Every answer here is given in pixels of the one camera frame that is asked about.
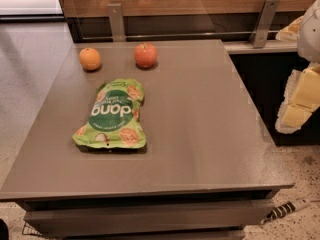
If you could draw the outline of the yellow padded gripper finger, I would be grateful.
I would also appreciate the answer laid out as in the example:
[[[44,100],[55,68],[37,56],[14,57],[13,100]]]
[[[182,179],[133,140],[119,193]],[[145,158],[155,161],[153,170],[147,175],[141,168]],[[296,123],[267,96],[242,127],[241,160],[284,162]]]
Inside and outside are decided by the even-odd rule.
[[[301,26],[301,22],[302,22],[302,16],[298,17],[297,19],[292,21],[288,26],[281,29],[276,34],[275,39],[278,41],[296,42],[299,28]]]
[[[303,71],[293,70],[286,83],[275,129],[292,134],[300,130],[319,107],[320,65],[311,65]]]

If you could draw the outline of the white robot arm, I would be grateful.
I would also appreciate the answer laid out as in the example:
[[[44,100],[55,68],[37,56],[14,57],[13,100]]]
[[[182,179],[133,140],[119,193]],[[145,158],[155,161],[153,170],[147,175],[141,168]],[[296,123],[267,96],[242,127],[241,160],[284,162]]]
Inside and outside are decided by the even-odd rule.
[[[275,129],[292,134],[320,107],[320,0],[282,29],[276,39],[296,41],[298,55],[309,62],[302,71],[291,72],[277,113]]]

